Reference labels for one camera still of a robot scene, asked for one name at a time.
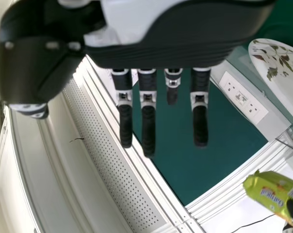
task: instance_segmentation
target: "black cable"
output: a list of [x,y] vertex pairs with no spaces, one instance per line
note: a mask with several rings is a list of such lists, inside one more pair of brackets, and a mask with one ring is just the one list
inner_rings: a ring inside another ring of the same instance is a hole
[[276,141],[278,141],[278,142],[280,142],[280,143],[282,143],[283,145],[285,145],[285,146],[287,146],[287,147],[289,147],[289,148],[293,149],[293,147],[292,147],[292,146],[290,146],[289,144],[287,144],[287,143],[285,143],[285,142],[283,142],[283,141],[279,140],[278,138],[275,138],[275,140],[276,140]]
[[248,225],[244,225],[244,226],[242,226],[242,227],[239,227],[237,230],[234,230],[234,231],[231,232],[231,233],[235,233],[236,231],[240,230],[241,228],[248,227],[248,226],[254,225],[254,224],[256,224],[256,223],[262,222],[262,221],[264,221],[264,220],[266,220],[266,219],[268,219],[269,217],[272,217],[272,216],[274,216],[274,215],[269,215],[268,217],[266,217],[266,218],[264,218],[264,219],[262,219],[262,220],[260,220],[260,221],[253,222],[253,223],[250,223],[250,224],[248,224]]

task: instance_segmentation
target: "green mat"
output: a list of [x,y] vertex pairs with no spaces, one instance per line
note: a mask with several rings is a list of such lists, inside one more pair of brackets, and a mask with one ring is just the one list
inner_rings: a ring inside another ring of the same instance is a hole
[[[183,72],[178,102],[169,106],[163,71],[157,72],[156,155],[154,164],[180,201],[187,205],[238,168],[267,140],[211,84],[209,145],[193,143],[190,108],[190,72]],[[138,84],[134,86],[134,132],[141,141]]]

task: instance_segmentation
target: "decorated plate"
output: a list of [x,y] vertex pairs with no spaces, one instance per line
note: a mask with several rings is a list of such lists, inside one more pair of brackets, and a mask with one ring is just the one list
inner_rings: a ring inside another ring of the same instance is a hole
[[249,55],[260,76],[293,116],[293,47],[256,39],[249,44]]

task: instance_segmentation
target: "yellow snack wrapper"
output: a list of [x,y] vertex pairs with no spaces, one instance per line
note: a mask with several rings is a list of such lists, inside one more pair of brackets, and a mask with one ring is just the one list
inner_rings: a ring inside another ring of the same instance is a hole
[[287,200],[293,199],[293,180],[273,171],[248,176],[243,182],[247,195],[293,225]]

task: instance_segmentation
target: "power socket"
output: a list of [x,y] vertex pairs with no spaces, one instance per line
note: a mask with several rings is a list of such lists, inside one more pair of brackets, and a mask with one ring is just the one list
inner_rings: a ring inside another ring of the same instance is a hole
[[258,124],[268,114],[267,109],[228,72],[221,78],[220,87],[253,124]]

